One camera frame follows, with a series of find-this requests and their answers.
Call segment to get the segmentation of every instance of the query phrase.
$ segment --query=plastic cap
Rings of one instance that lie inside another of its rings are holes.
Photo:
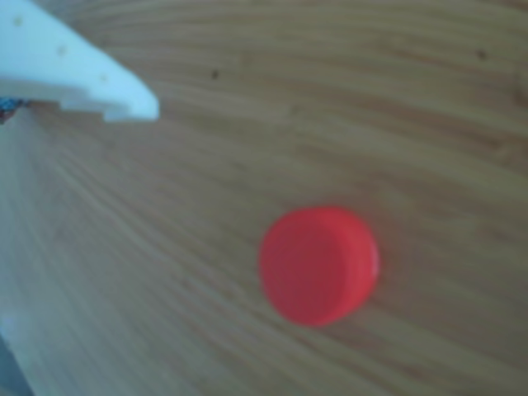
[[[262,286],[292,322],[323,326],[359,308],[379,271],[367,225],[335,206],[296,210],[279,219],[262,241]]]

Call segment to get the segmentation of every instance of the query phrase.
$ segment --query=white object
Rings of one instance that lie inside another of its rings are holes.
[[[0,0],[0,97],[57,101],[106,121],[159,114],[139,78],[27,0]]]

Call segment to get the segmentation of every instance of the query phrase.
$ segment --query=red circular object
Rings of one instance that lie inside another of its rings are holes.
[[[379,270],[365,223],[335,206],[296,210],[268,231],[260,250],[267,297],[285,318],[323,326],[359,308]]]

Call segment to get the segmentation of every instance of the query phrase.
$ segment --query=red bottle cap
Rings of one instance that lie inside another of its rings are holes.
[[[365,223],[335,206],[296,210],[262,241],[260,276],[285,318],[323,326],[359,308],[379,270],[378,250]]]

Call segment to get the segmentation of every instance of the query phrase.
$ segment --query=dark spot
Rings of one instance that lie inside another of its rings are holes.
[[[488,53],[483,49],[477,49],[477,56],[480,60],[488,60]]]
[[[67,52],[68,52],[68,47],[66,45],[61,45],[57,49],[57,54],[59,56],[65,56]]]

